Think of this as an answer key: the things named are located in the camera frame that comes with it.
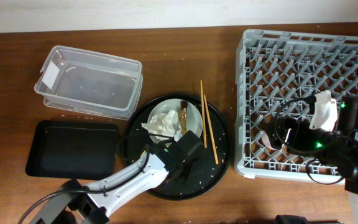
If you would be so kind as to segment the white tissue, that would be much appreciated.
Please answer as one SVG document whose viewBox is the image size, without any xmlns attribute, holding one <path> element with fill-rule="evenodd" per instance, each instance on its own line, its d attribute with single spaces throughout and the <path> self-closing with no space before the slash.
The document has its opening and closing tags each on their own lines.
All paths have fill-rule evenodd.
<svg viewBox="0 0 358 224">
<path fill-rule="evenodd" d="M 178 112 L 170 110 L 168 113 L 159 113 L 151 117 L 147 123 L 141 126 L 150 134 L 156 143 L 167 140 L 167 136 L 175 141 L 182 137 Z"/>
</svg>

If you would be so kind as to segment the brown snack wrapper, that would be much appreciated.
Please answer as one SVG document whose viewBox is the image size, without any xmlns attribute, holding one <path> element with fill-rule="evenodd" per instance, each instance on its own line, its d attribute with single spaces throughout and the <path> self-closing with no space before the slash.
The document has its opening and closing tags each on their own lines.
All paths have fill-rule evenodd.
<svg viewBox="0 0 358 224">
<path fill-rule="evenodd" d="M 180 122 L 181 122 L 181 134 L 184 136 L 187 131 L 186 127 L 186 112 L 187 112 L 188 102 L 182 100 L 180 102 Z"/>
</svg>

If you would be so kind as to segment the pink cup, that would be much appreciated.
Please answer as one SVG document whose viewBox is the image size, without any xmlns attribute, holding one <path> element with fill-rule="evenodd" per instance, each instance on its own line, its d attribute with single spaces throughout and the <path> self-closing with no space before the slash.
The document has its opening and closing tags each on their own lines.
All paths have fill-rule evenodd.
<svg viewBox="0 0 358 224">
<path fill-rule="evenodd" d="M 271 150 L 281 150 L 281 142 L 269 131 L 264 130 L 264 134 L 262 136 L 262 142 L 266 148 Z"/>
</svg>

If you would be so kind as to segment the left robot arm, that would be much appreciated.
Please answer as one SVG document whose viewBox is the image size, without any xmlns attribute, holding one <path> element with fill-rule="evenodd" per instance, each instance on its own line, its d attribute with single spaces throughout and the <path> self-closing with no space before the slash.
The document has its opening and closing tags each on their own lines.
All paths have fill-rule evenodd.
<svg viewBox="0 0 358 224">
<path fill-rule="evenodd" d="M 115 174 L 81 185 L 77 180 L 35 202 L 20 218 L 42 206 L 32 223 L 108 223 L 109 217 L 134 197 L 154 189 L 173 177 L 204 147 L 192 131 L 178 141 L 164 136 L 153 145 L 145 145 L 139 159 Z"/>
</svg>

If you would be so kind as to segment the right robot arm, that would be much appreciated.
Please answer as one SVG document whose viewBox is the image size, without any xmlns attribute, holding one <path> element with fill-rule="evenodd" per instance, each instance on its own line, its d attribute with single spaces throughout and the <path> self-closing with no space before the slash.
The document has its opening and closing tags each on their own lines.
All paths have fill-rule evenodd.
<svg viewBox="0 0 358 224">
<path fill-rule="evenodd" d="M 349 192 L 353 219 L 358 223 L 358 97 L 345 97 L 340 105 L 330 96 L 302 99 L 311 107 L 310 122 L 277 113 L 264 127 L 264 144 L 297 156 L 306 156 L 307 166 L 318 162 L 337 167 L 340 181 Z"/>
</svg>

